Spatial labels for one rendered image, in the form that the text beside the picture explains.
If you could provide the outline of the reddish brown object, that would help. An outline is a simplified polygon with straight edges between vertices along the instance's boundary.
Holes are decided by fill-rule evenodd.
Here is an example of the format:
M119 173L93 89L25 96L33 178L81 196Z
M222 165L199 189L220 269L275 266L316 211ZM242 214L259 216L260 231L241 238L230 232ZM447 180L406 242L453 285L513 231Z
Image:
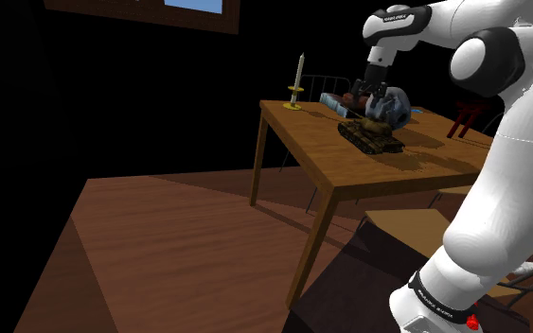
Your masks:
M353 108L363 108L366 104L366 96L354 96L351 93L345 93L343 95L343 103Z

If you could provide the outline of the grey-blue skull figure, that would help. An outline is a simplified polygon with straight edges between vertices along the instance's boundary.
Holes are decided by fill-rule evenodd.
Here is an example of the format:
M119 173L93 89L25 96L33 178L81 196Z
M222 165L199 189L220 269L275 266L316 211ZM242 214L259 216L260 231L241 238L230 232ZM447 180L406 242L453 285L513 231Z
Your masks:
M405 92L398 87L387 87L385 95L370 95L365 104L367 118L385 122L393 130L403 128L411 118L411 104Z

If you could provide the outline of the olive toy tank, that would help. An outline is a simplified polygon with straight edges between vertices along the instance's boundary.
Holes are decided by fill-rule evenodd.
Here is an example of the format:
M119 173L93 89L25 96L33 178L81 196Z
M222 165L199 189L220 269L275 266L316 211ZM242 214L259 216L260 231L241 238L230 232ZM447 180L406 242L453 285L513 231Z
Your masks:
M340 122L338 132L365 154L399 153L405 145L393 136L393 130L386 122L370 118L352 119Z

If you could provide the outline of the white candle in yellow holder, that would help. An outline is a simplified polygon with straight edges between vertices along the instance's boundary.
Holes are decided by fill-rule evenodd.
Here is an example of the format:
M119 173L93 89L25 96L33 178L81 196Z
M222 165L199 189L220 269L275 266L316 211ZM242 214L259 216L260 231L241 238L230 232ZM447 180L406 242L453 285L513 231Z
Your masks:
M302 91L302 88L300 87L300 80L301 80L302 70L304 66L304 61L305 61L305 54L302 53L299 57L293 86L288 87L288 89L292 91L291 100L283 104L283 106L286 109L293 110L293 111L298 111L301 109L301 107L296 103L296 101L297 101L298 94Z

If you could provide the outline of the wooden table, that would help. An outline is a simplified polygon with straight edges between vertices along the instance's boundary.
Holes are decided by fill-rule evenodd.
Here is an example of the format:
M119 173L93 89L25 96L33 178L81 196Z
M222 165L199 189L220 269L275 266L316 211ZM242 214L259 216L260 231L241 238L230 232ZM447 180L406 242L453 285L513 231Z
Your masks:
M367 155L338 132L341 117L327 106L305 102L292 111L279 100L262 100L249 197L256 204L268 130L273 130L316 185L322 198L285 304L301 296L339 202L471 185L485 163L491 137L470 130L446 134L452 121L439 114L414 114L394 135L400 153Z

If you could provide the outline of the red gate figure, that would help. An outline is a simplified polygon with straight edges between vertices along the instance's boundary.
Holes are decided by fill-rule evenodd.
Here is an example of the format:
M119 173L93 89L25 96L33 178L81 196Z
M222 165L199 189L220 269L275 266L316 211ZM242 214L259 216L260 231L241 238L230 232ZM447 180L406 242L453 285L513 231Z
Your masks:
M478 99L457 101L456 107L458 111L458 117L454 121L452 127L450 128L447 134L448 138L453 138L455 132L459 129L460 126L463 126L463 129L458 134L458 137L463 138L471 128L471 125L476 120L476 118L483 112L489 111L491 109L491 106L486 101L481 101Z

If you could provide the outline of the tan seat chair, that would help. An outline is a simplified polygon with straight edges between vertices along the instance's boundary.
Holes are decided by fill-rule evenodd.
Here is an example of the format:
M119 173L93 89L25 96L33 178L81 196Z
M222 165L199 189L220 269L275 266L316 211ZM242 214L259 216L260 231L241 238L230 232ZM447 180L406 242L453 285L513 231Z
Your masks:
M436 209L373 210L366 211L358 230L364 223L373 224L399 242L418 253L430 257L441 245L443 233L450 222ZM513 273L512 282L504 277L493 287L488 296L493 298L514 295L506 306L511 307L533 291L533 263L523 264Z
M470 185L438 189L434 197L430 201L428 208L431 208L433 204L436 201L439 201L444 194L467 195L470 190L471 190Z

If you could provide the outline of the wooden framed window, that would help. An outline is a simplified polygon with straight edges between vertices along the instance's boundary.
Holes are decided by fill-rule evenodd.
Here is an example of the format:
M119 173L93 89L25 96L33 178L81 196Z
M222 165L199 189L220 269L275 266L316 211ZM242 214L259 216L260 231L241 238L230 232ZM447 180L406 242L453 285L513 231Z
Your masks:
M240 0L222 0L214 13L166 5L164 0L43 0L46 9L238 35Z

